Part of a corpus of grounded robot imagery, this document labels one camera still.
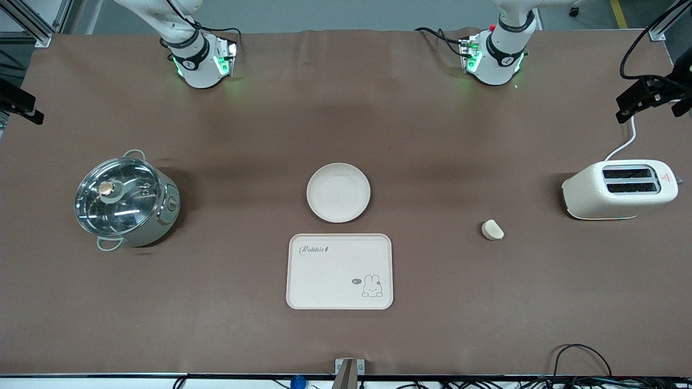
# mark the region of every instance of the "toaster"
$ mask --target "toaster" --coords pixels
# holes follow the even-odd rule
[[[582,220],[631,219],[677,196],[673,171],[661,161],[594,163],[562,185],[568,213]]]

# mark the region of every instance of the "blue cap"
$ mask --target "blue cap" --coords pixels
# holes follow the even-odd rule
[[[291,379],[291,389],[305,389],[307,386],[307,381],[302,375],[294,376]]]

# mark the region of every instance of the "stainless steel pot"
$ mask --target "stainless steel pot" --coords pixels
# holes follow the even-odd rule
[[[175,183],[151,166],[141,150],[129,150],[94,168],[75,198],[77,221],[98,236],[96,246],[102,251],[155,242],[173,226],[179,211]]]

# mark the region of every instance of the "plate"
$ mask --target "plate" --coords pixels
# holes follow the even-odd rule
[[[348,163],[321,167],[307,184],[307,202],[321,219],[345,223],[357,218],[370,202],[370,182]]]

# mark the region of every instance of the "yellow floor line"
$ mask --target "yellow floor line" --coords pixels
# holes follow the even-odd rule
[[[612,7],[612,13],[615,14],[615,20],[617,21],[618,28],[627,28],[627,22],[625,21],[625,15],[622,13],[620,1],[610,0],[610,7]]]

